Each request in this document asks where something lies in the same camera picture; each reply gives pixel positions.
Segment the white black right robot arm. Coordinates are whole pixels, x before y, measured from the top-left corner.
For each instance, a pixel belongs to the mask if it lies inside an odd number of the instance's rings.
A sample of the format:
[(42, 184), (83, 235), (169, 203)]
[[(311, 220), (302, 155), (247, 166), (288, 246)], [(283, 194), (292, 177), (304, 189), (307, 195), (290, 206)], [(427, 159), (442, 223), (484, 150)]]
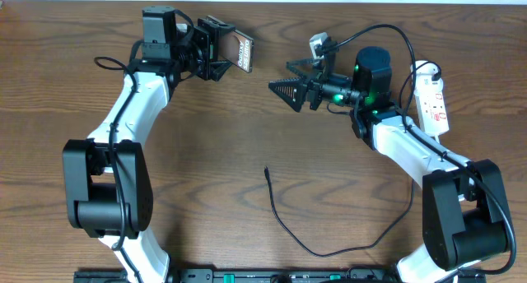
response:
[(335, 55), (289, 62), (295, 77), (271, 81), (268, 88), (294, 111), (305, 102), (316, 110), (323, 101), (349, 106), (355, 136), (394, 161), (422, 190), (423, 244), (395, 267), (402, 282), (457, 282), (479, 279), (488, 270), (475, 264), (508, 253), (498, 275), (509, 271), (517, 254), (501, 171), (490, 160), (471, 161), (431, 138), (390, 98), (389, 52), (366, 47), (352, 76), (333, 71)]

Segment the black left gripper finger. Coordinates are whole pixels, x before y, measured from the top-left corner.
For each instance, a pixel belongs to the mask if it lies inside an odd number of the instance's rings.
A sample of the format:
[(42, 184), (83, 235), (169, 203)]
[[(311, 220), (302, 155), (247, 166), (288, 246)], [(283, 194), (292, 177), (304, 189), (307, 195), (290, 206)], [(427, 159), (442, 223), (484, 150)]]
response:
[(236, 30), (236, 27), (234, 25), (227, 24), (214, 16), (208, 15), (206, 16), (205, 20), (207, 22), (207, 25), (215, 35), (216, 39), (220, 39), (224, 35), (227, 35)]
[(232, 62), (228, 60), (215, 61), (210, 63), (209, 77), (213, 81), (220, 81), (223, 75), (231, 67)]

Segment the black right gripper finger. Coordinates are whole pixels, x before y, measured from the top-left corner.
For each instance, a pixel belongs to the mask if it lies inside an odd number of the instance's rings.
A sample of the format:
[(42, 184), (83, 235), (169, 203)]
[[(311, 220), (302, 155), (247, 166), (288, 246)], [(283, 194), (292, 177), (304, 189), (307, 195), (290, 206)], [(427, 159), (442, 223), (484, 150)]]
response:
[[(312, 66), (310, 72), (306, 72), (303, 70), (303, 67), (307, 67), (308, 65)], [(321, 59), (304, 58), (299, 60), (288, 61), (286, 62), (286, 69), (294, 73), (298, 77), (301, 77), (302, 79), (325, 79), (324, 65)]]
[(307, 86), (302, 78), (290, 78), (270, 81), (268, 88), (289, 105), (295, 112), (300, 112), (305, 102)]

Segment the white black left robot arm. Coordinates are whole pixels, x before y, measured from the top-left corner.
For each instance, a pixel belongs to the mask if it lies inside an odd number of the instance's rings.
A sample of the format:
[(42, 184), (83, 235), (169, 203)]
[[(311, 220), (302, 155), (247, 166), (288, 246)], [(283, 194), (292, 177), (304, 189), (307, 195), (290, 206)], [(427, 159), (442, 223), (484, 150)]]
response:
[(123, 89), (103, 122), (63, 148), (68, 220), (106, 245), (120, 271), (76, 271), (75, 282), (178, 282), (180, 271), (150, 226), (153, 190), (143, 146), (177, 85), (192, 77), (219, 81), (231, 62), (218, 57), (235, 26), (207, 16), (192, 21), (168, 6), (142, 9), (143, 37), (128, 61), (97, 56), (123, 74)]

